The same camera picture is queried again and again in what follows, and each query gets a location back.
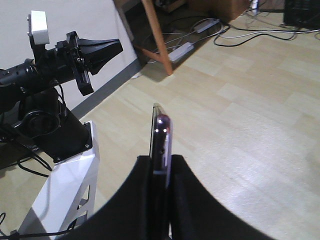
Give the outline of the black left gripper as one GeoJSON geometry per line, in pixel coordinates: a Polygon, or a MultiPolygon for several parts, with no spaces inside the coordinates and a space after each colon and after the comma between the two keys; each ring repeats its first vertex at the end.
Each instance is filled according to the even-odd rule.
{"type": "Polygon", "coordinates": [[[123,51],[119,39],[89,40],[78,37],[75,31],[66,40],[56,43],[57,55],[62,56],[72,70],[77,87],[83,96],[94,92],[88,71],[96,75],[101,68],[123,51]]]}

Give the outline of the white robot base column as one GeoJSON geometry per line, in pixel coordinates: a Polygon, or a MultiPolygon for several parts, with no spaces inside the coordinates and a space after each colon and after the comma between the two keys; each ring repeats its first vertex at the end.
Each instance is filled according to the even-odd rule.
{"type": "Polygon", "coordinates": [[[91,146],[56,163],[18,229],[21,240],[55,240],[93,215],[100,163],[96,125],[91,146]]]}

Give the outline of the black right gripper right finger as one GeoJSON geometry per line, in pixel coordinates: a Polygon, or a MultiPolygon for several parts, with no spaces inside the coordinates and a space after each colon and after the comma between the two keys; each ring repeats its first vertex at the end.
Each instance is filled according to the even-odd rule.
{"type": "Polygon", "coordinates": [[[175,240],[270,239],[218,202],[182,155],[172,156],[171,193],[170,222],[175,240]]]}

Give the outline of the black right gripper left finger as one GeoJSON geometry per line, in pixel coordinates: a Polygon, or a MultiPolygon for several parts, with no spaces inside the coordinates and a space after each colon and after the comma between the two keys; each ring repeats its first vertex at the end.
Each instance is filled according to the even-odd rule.
{"type": "Polygon", "coordinates": [[[138,156],[111,199],[65,240],[167,240],[170,160],[138,156]]]}

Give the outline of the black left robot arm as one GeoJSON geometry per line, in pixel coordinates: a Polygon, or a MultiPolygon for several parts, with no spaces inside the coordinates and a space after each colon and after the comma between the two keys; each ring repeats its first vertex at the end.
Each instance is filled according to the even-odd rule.
{"type": "Polygon", "coordinates": [[[92,139],[89,125],[72,114],[56,87],[75,80],[83,96],[91,94],[90,76],[123,47],[119,39],[83,39],[75,31],[49,50],[33,36],[29,40],[34,59],[0,72],[0,111],[18,105],[16,124],[5,129],[33,140],[58,163],[90,149],[92,139]]]}

